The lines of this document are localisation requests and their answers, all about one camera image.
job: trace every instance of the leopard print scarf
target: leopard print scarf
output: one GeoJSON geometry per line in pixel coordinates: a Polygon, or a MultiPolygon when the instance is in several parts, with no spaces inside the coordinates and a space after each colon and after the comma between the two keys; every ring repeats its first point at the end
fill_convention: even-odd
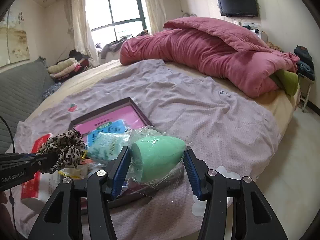
{"type": "Polygon", "coordinates": [[[74,128],[65,133],[47,139],[37,152],[38,154],[56,152],[59,155],[57,164],[40,170],[41,173],[53,173],[63,168],[77,168],[85,151],[85,144],[79,131],[74,128]]]}

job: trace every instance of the folded clothes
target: folded clothes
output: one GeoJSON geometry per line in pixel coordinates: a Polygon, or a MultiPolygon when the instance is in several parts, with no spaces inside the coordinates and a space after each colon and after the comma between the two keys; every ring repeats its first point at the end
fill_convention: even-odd
{"type": "Polygon", "coordinates": [[[77,65],[73,71],[71,71],[70,73],[68,73],[62,77],[58,77],[58,78],[54,79],[54,82],[56,82],[56,83],[62,82],[63,83],[65,81],[67,81],[68,79],[70,79],[70,78],[72,78],[72,77],[74,77],[84,71],[87,71],[88,69],[89,69],[88,67],[85,67],[82,64],[77,65]]]}
{"type": "Polygon", "coordinates": [[[65,68],[64,70],[62,70],[56,74],[50,74],[50,77],[52,77],[53,79],[63,77],[65,75],[69,74],[70,72],[72,72],[76,67],[77,68],[81,67],[80,63],[75,62],[72,65],[70,65],[69,67],[65,68]]]}
{"type": "Polygon", "coordinates": [[[298,66],[298,73],[306,76],[312,81],[316,80],[315,72],[308,64],[300,60],[297,62],[297,66],[298,66]]]}
{"type": "Polygon", "coordinates": [[[65,68],[71,66],[74,62],[76,62],[76,59],[73,58],[68,58],[65,61],[59,62],[57,65],[51,66],[47,68],[47,71],[49,74],[56,74],[59,73],[60,71],[64,70],[65,68]]]}
{"type": "Polygon", "coordinates": [[[294,49],[294,53],[300,58],[301,61],[306,63],[312,70],[315,70],[315,65],[313,64],[312,57],[308,52],[308,49],[303,46],[297,46],[294,49]]]}

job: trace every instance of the gray sofa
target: gray sofa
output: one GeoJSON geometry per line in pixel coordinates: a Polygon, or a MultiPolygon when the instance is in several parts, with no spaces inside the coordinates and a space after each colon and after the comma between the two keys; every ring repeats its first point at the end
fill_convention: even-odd
{"type": "MultiPolygon", "coordinates": [[[[42,93],[54,81],[46,69],[44,58],[0,73],[0,115],[8,123],[13,136],[17,124],[25,119],[43,101],[42,93]]],[[[0,154],[11,144],[9,132],[0,120],[0,154]]]]}

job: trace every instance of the window frame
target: window frame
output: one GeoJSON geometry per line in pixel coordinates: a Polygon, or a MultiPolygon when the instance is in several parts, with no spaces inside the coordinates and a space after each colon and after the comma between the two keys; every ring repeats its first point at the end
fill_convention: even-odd
{"type": "Polygon", "coordinates": [[[111,4],[110,4],[110,0],[108,0],[109,2],[109,10],[110,10],[110,15],[111,15],[111,20],[112,20],[112,23],[110,24],[107,24],[107,25],[103,25],[103,26],[100,26],[100,27],[97,27],[97,28],[94,28],[94,29],[91,29],[92,32],[94,31],[97,31],[97,30],[100,30],[100,29],[103,29],[103,28],[106,28],[106,27],[110,27],[110,26],[113,26],[113,30],[115,32],[115,36],[116,36],[116,40],[118,41],[118,37],[117,37],[117,34],[116,34],[116,29],[115,29],[115,26],[117,25],[121,25],[121,24],[125,24],[125,23],[130,23],[130,22],[142,22],[142,28],[145,30],[147,28],[147,25],[146,25],[146,18],[143,14],[143,9],[142,9],[142,3],[141,3],[141,0],[137,0],[137,5],[138,5],[138,10],[139,10],[139,16],[140,18],[135,18],[135,19],[129,19],[129,20],[125,20],[125,21],[120,21],[120,22],[114,22],[113,20],[113,15],[112,15],[112,9],[111,9],[111,4]]]}

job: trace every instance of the towel stack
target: towel stack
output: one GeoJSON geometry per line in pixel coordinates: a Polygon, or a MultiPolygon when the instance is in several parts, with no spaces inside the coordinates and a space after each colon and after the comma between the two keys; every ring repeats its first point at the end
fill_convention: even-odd
{"type": "Polygon", "coordinates": [[[67,60],[59,62],[57,65],[48,67],[47,70],[51,78],[56,82],[64,82],[69,78],[81,73],[84,70],[84,66],[81,65],[81,59],[78,62],[74,57],[68,58],[67,60]]]}

